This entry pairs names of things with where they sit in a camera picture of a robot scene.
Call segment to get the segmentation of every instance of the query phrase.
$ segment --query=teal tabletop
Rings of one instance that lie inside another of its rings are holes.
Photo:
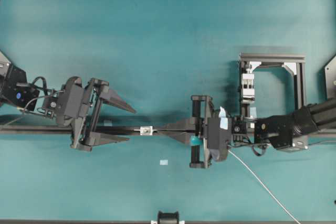
[[[59,89],[71,76],[110,82],[137,114],[104,106],[113,125],[191,116],[190,96],[238,109],[240,52],[306,55],[308,103],[325,98],[336,51],[335,0],[0,0],[0,50]],[[294,109],[284,69],[256,75],[257,115]],[[18,113],[5,105],[0,115]],[[0,136],[0,219],[290,220],[232,156],[190,169],[190,148],[132,137],[91,153],[68,135]],[[235,150],[300,220],[336,220],[336,146],[293,154]]]

